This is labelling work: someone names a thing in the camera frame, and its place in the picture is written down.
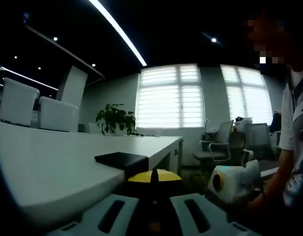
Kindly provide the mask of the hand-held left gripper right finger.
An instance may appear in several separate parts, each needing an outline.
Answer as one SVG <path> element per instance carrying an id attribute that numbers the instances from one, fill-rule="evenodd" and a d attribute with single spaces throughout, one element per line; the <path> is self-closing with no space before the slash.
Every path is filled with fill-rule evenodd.
<path id="1" fill-rule="evenodd" d="M 153 193 L 161 233 L 164 236 L 257 236 L 257 232 L 229 221 L 227 213 L 198 193 L 181 195 L 175 186 L 180 177 L 153 170 Z"/>

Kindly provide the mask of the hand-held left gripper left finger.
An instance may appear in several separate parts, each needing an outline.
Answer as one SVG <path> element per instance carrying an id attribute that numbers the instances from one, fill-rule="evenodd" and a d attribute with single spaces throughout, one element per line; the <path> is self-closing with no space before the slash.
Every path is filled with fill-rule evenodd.
<path id="1" fill-rule="evenodd" d="M 49 236 L 149 236 L 156 199 L 156 170 L 139 173 L 124 187 Z"/>

